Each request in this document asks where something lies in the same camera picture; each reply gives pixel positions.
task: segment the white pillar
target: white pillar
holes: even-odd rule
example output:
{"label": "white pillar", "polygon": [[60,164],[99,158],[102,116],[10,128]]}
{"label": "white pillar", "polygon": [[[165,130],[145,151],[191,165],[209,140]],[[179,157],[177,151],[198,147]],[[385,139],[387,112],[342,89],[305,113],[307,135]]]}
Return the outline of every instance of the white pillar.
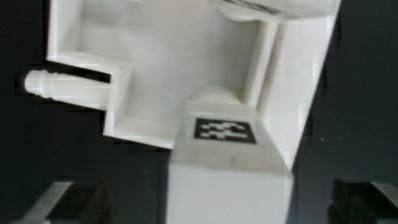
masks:
{"label": "white pillar", "polygon": [[110,84],[76,76],[30,71],[24,79],[26,91],[44,98],[106,110]]}

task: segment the black background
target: black background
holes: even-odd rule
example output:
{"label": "black background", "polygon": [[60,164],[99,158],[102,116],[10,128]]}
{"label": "black background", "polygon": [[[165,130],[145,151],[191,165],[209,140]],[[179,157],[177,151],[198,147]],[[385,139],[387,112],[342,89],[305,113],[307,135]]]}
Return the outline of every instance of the black background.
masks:
{"label": "black background", "polygon": [[[47,1],[0,1],[0,223],[54,180],[108,183],[117,224],[163,223],[168,151],[101,136],[102,113],[28,96],[44,61]],[[398,1],[344,0],[294,162],[289,222],[326,223],[333,178],[398,186]]]}

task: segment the white 3d printed object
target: white 3d printed object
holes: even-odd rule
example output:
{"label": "white 3d printed object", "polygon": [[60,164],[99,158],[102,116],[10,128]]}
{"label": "white 3d printed object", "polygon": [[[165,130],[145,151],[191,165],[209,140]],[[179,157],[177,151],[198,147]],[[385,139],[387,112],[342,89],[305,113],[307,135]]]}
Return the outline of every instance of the white 3d printed object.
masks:
{"label": "white 3d printed object", "polygon": [[110,84],[31,71],[26,90],[106,111],[106,136],[175,149],[168,224],[284,223],[337,7],[51,0],[47,60]]}

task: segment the black surface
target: black surface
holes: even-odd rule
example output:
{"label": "black surface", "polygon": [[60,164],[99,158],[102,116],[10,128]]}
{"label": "black surface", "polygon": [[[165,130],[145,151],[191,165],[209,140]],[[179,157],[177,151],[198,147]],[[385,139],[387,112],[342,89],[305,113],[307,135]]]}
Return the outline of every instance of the black surface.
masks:
{"label": "black surface", "polygon": [[[42,1],[0,1],[0,223],[53,180],[108,183],[115,224],[161,223],[168,153],[101,137],[99,112],[19,90],[44,59]],[[398,186],[398,1],[344,0],[294,163],[291,223],[326,223],[332,180]]]}

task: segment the white plastic part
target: white plastic part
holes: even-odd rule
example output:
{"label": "white plastic part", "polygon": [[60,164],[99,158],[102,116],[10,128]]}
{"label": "white plastic part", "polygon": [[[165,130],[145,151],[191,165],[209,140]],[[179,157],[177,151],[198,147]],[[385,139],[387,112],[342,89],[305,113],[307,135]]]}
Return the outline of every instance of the white plastic part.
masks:
{"label": "white plastic part", "polygon": [[83,107],[106,110],[110,85],[76,76],[30,71],[24,79],[26,91],[44,98]]}
{"label": "white plastic part", "polygon": [[[282,224],[293,189],[289,169],[255,120],[255,109],[220,98],[209,100],[204,93],[211,96],[213,90],[200,91],[186,105],[168,165],[166,223]],[[255,143],[197,138],[197,119],[246,122]],[[237,134],[229,128],[213,130],[220,135]]]}
{"label": "white plastic part", "polygon": [[111,77],[102,134],[172,149],[186,100],[220,85],[257,109],[291,167],[337,7],[339,0],[51,0],[47,60]]}
{"label": "white plastic part", "polygon": [[[111,82],[86,93],[83,83],[97,83],[33,72],[26,89],[95,102],[104,135],[175,148],[168,224],[285,221],[337,7],[339,0],[51,0],[47,60],[108,73]],[[250,136],[216,130],[197,137],[198,118],[250,127],[255,144],[197,139]]]}

